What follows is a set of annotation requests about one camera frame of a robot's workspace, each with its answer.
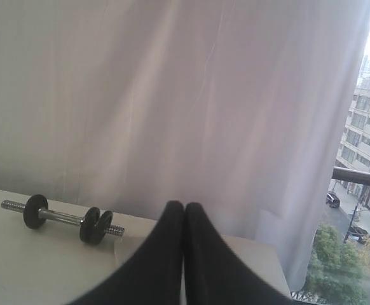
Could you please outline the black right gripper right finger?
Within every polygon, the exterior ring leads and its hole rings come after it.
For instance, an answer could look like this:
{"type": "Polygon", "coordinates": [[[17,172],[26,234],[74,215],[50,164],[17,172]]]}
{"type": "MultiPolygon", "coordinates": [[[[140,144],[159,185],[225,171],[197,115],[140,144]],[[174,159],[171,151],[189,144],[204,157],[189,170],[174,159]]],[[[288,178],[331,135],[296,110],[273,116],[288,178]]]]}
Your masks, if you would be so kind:
{"type": "Polygon", "coordinates": [[[186,206],[184,279],[187,304],[292,304],[276,251],[222,236],[199,203],[186,206]]]}

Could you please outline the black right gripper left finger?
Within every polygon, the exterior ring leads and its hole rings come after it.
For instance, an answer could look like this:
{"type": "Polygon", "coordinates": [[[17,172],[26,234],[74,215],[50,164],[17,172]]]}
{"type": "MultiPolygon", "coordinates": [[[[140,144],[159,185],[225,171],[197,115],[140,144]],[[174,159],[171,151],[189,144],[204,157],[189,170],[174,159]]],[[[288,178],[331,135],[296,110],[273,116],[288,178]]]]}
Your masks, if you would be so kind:
{"type": "Polygon", "coordinates": [[[183,204],[167,202],[134,254],[71,304],[180,304],[183,220],[183,204]]]}

